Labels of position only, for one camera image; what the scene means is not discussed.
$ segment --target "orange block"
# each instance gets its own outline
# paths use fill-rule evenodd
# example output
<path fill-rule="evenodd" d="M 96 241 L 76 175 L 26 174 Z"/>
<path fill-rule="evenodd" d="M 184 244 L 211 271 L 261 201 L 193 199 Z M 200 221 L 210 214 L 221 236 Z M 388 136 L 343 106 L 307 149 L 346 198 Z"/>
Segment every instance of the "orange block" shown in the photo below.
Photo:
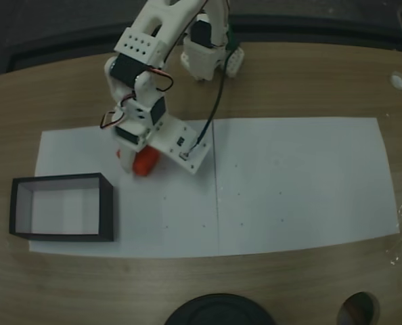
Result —
<path fill-rule="evenodd" d="M 133 161 L 132 170 L 138 176 L 147 176 L 158 163 L 160 153 L 158 150 L 146 146 L 138 152 Z"/>

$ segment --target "robotic arm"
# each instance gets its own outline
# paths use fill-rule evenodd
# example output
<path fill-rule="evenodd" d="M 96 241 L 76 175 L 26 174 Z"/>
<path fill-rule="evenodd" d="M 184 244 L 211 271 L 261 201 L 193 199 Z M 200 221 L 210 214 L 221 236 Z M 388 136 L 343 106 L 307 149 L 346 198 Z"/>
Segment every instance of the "robotic arm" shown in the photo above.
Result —
<path fill-rule="evenodd" d="M 167 89 L 157 88 L 153 79 L 159 74 L 173 81 L 164 72 L 166 61 L 184 32 L 187 36 L 181 63 L 197 80 L 212 80 L 217 66 L 226 67 L 227 76 L 234 77 L 244 58 L 242 49 L 227 48 L 228 0 L 170 2 L 148 0 L 116 44 L 118 56 L 105 65 L 117 105 L 110 112 L 112 121 L 104 125 L 104 116 L 101 127 L 112 128 L 120 146 L 120 163 L 128 173 L 136 153 L 146 146 L 166 154 L 193 174 L 210 148 L 202 139 L 205 131 L 198 136 L 189 125 L 168 114 L 164 99 Z"/>

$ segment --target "black box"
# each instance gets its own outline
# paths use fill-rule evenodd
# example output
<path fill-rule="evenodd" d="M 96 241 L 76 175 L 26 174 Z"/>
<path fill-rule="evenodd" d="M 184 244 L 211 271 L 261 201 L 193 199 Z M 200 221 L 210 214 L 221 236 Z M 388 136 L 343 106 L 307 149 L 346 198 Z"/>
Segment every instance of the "black box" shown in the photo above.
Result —
<path fill-rule="evenodd" d="M 114 188 L 101 173 L 15 178 L 10 234 L 31 240 L 111 242 Z"/>

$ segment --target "wooden table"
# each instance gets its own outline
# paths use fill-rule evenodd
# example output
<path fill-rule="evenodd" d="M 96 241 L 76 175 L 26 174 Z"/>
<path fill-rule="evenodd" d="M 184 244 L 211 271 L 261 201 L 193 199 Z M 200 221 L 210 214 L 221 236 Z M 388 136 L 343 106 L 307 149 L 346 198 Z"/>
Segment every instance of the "wooden table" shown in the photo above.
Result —
<path fill-rule="evenodd" d="M 217 117 L 372 116 L 382 130 L 402 205 L 402 53 L 363 47 L 246 43 L 238 78 L 226 80 Z M 218 79 L 197 83 L 171 58 L 170 111 L 206 118 Z M 34 175 L 43 130 L 97 125 L 113 107 L 103 66 L 110 55 L 0 76 L 0 324 L 164 324 L 182 303 L 208 293 L 244 295 L 278 324 L 336 324 L 341 304 L 372 293 L 378 324 L 402 324 L 402 245 L 391 265 L 389 236 L 261 255 L 111 259 L 28 252 L 8 234 L 13 177 Z"/>

